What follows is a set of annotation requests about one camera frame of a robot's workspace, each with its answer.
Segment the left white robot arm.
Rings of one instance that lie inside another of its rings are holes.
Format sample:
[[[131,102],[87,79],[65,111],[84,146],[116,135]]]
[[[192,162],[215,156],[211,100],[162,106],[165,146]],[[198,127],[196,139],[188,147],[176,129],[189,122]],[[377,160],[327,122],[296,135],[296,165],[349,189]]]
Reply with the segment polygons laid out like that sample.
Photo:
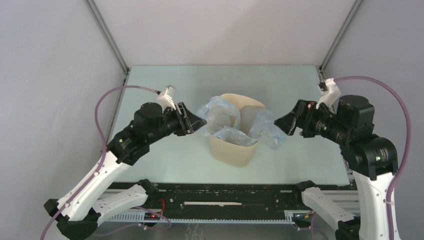
[[[183,102],[162,108],[147,102],[134,113],[133,120],[106,146],[90,172],[67,195],[49,199],[44,209],[57,222],[57,228],[69,240],[85,240],[109,218],[134,207],[153,208],[159,190],[142,179],[132,187],[107,198],[106,189],[142,156],[150,146],[174,134],[178,137],[195,133],[207,121],[188,110]]]

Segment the beige trash bin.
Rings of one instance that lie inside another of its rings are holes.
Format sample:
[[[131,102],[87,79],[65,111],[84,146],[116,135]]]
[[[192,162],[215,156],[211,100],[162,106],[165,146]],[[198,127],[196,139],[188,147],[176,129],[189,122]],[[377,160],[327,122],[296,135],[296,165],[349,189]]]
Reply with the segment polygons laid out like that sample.
[[[245,106],[255,106],[258,108],[266,107],[260,101],[244,95],[225,93],[220,97],[235,105],[239,110]],[[211,155],[215,159],[239,168],[245,167],[250,163],[259,145],[258,142],[255,142],[251,146],[241,146],[226,142],[217,137],[209,137],[208,143]]]

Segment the blue plastic trash bag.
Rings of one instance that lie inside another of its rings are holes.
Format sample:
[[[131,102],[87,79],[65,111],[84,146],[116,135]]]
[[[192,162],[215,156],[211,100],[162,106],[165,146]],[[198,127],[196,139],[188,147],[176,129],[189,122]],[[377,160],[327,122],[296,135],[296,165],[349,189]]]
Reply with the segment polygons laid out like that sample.
[[[237,108],[229,100],[214,96],[196,114],[207,121],[200,129],[205,137],[242,147],[260,142],[271,150],[278,150],[285,141],[282,130],[274,125],[273,113],[266,107]]]

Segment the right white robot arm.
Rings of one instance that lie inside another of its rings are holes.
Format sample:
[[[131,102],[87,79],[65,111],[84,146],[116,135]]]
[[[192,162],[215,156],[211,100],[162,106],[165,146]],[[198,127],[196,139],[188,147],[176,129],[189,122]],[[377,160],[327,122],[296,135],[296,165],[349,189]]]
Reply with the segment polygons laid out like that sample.
[[[343,210],[326,198],[311,181],[291,194],[297,209],[311,208],[334,230],[338,240],[398,240],[394,198],[387,197],[399,170],[398,154],[387,138],[374,134],[375,108],[359,95],[344,95],[336,113],[323,103],[300,99],[292,111],[274,124],[291,136],[321,136],[336,143],[352,171],[359,197],[359,215]]]

